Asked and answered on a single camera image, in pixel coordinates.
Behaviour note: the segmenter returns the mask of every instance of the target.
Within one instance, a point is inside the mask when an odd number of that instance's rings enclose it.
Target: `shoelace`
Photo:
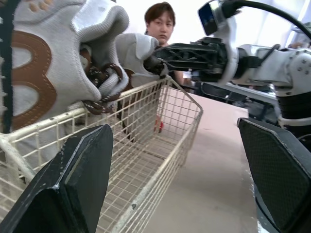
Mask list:
[[[90,81],[97,87],[100,88],[101,85],[110,77],[108,69],[115,71],[119,78],[119,82],[123,78],[122,70],[116,64],[110,63],[106,64],[99,70],[97,67],[92,67],[87,74]],[[120,97],[120,93],[113,96],[102,96],[102,99],[98,102],[93,102],[90,100],[82,101],[84,106],[94,115],[100,115],[103,113],[111,113],[113,111],[113,104],[111,102],[116,101]]]

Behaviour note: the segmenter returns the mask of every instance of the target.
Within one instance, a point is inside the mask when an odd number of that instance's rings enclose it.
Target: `white wire basket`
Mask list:
[[[112,114],[91,116],[79,108],[0,134],[0,220],[68,137],[109,124],[112,164],[96,233],[143,232],[184,164],[203,113],[190,95],[172,84],[178,86],[167,77],[124,92]]]

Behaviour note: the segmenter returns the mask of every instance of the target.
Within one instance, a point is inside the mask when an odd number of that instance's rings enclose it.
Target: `red object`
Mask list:
[[[158,127],[158,122],[161,122],[160,123],[160,128],[159,128],[159,133],[162,132],[162,129],[164,128],[164,123],[163,121],[161,121],[160,117],[159,116],[156,116],[156,120],[155,120],[155,129],[154,131],[156,131],[157,127]]]

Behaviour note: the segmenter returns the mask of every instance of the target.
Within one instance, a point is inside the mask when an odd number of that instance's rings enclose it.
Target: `sneaker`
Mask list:
[[[91,105],[107,103],[128,85],[128,76],[118,62],[115,38],[128,27],[129,18],[113,1],[1,0],[1,3],[5,133],[64,113],[80,100]],[[91,48],[92,59],[99,67],[106,64],[118,67],[121,74],[112,75],[117,82],[108,79],[96,87],[89,80],[80,59],[81,44]],[[65,135],[64,129],[59,131],[59,137]],[[56,139],[55,130],[40,134],[41,145]],[[27,153],[36,147],[34,140],[30,140],[20,150]],[[58,148],[47,149],[41,154],[49,160],[57,151]]]
[[[157,81],[168,74],[165,64],[153,57],[158,40],[138,33],[120,34],[116,39],[119,62],[130,78],[126,90]],[[138,98],[129,98],[118,104],[118,118],[131,141],[148,142],[159,123],[157,109],[161,86],[146,88]]]

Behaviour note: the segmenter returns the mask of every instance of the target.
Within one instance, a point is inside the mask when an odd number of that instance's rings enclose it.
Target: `wire basket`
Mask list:
[[[112,114],[91,116],[78,108],[0,134],[0,219],[68,137],[109,124],[114,134],[112,164],[96,233],[143,232],[184,164],[203,113],[191,96],[172,84],[178,86],[167,77],[124,92]]]

